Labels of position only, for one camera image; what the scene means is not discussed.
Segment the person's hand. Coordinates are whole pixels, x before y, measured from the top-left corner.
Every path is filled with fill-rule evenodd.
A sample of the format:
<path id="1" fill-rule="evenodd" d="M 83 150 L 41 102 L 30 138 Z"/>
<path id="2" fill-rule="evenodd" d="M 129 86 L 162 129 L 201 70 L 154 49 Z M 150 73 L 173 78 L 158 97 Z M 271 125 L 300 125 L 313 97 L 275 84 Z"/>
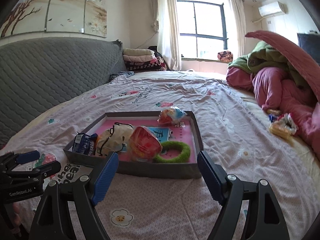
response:
<path id="1" fill-rule="evenodd" d="M 11 223 L 13 228 L 11 229 L 11 232 L 13 234 L 16 234 L 20 232 L 20 224 L 21 224 L 19 203 L 13 203 L 12 210 L 13 210 L 13 214 L 11 216 Z"/>

